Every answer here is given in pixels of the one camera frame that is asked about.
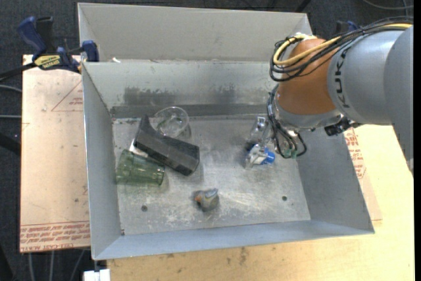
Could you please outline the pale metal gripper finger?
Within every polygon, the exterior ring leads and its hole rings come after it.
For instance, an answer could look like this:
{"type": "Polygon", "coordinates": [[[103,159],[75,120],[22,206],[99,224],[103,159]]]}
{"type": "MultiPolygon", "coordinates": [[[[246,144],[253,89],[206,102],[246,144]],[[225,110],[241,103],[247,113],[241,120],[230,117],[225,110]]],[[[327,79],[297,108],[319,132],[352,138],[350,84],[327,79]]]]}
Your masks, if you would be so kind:
{"type": "Polygon", "coordinates": [[[249,143],[266,143],[269,131],[268,118],[257,116],[249,133],[249,143]]]}
{"type": "Polygon", "coordinates": [[[251,168],[254,165],[261,165],[263,162],[263,148],[259,144],[255,144],[247,152],[245,158],[245,168],[251,168]]]}

